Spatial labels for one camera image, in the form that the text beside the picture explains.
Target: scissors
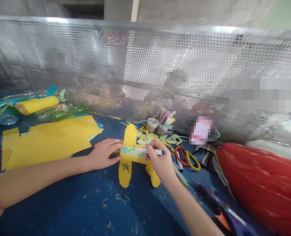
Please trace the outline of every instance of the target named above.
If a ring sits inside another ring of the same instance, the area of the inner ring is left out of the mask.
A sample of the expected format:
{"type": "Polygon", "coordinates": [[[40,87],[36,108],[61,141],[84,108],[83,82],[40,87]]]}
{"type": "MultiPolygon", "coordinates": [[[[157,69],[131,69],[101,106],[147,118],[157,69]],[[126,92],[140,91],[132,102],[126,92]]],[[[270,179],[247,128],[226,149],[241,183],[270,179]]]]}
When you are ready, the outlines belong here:
{"type": "Polygon", "coordinates": [[[199,161],[189,151],[185,150],[184,146],[181,143],[179,144],[179,146],[177,148],[175,148],[175,156],[181,162],[181,164],[183,164],[184,166],[190,166],[195,171],[201,170],[201,166],[200,166],[199,161]],[[180,151],[180,154],[183,156],[184,160],[182,160],[181,157],[178,156],[178,152],[177,152],[178,150],[180,151]],[[191,163],[190,158],[194,160],[194,162],[197,164],[198,167],[195,167],[191,163]]]}

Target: table surface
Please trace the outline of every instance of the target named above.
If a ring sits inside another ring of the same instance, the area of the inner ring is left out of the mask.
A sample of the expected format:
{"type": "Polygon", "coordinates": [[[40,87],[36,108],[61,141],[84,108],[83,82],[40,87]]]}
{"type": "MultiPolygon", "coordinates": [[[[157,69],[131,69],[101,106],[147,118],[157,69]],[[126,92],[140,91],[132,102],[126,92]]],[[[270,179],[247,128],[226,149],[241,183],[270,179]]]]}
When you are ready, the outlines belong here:
{"type": "MultiPolygon", "coordinates": [[[[104,126],[104,131],[91,140],[92,146],[106,138],[124,138],[126,126],[119,120],[100,115],[93,117],[104,126]]],[[[24,133],[36,124],[38,122],[35,119],[26,117],[15,125],[0,126],[0,149],[2,131],[19,127],[20,133],[24,133]]],[[[183,145],[188,151],[195,149],[188,143],[183,142],[183,145]]],[[[83,150],[75,156],[86,155],[92,149],[83,150]]],[[[203,151],[195,156],[201,161],[204,155],[203,151]]],[[[5,210],[0,218],[0,235],[189,235],[163,184],[153,188],[150,176],[145,171],[146,166],[139,163],[132,165],[130,185],[126,189],[119,184],[117,163],[106,169],[72,176],[39,191],[5,210]]],[[[184,169],[183,174],[187,179],[194,179],[205,186],[212,184],[217,195],[252,225],[259,235],[273,235],[232,200],[218,176],[204,169],[196,172],[188,168],[184,169]]],[[[208,202],[199,198],[200,195],[192,186],[187,189],[207,214],[213,217],[215,212],[209,208],[208,202]]],[[[226,235],[230,235],[215,222],[226,235]]]]}

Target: green plastic bottle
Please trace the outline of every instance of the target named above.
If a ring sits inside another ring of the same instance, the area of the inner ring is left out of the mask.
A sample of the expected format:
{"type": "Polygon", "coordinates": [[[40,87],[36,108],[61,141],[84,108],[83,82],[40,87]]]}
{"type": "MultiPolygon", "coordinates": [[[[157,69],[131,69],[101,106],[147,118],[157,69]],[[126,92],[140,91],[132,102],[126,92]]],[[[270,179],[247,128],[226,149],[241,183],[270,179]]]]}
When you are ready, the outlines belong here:
{"type": "Polygon", "coordinates": [[[73,116],[78,116],[87,111],[87,107],[76,106],[67,110],[55,110],[51,112],[51,116],[54,121],[62,121],[73,116]]]}

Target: yellow cardboard tube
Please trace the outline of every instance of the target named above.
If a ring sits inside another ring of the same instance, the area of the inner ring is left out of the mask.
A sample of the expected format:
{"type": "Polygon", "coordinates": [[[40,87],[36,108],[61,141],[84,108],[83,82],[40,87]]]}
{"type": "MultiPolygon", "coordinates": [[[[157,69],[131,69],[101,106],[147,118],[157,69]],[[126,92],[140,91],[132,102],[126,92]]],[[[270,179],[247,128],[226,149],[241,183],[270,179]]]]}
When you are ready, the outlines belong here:
{"type": "Polygon", "coordinates": [[[57,105],[58,103],[58,98],[55,96],[51,96],[46,98],[34,98],[31,100],[17,102],[15,105],[22,114],[29,115],[45,108],[57,105]]]}

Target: metal mesh wall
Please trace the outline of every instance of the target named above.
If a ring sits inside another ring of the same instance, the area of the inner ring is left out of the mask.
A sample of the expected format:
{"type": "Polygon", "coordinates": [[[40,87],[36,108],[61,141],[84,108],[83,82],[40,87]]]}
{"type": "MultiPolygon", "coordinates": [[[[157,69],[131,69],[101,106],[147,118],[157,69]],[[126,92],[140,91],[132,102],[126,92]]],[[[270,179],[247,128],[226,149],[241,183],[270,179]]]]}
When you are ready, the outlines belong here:
{"type": "Polygon", "coordinates": [[[291,113],[230,109],[232,79],[267,78],[291,80],[291,32],[0,16],[0,87],[58,85],[97,113],[143,120],[165,107],[185,133],[191,116],[217,116],[221,136],[242,143],[291,113]],[[169,71],[187,74],[187,94],[162,93],[169,71]]]}

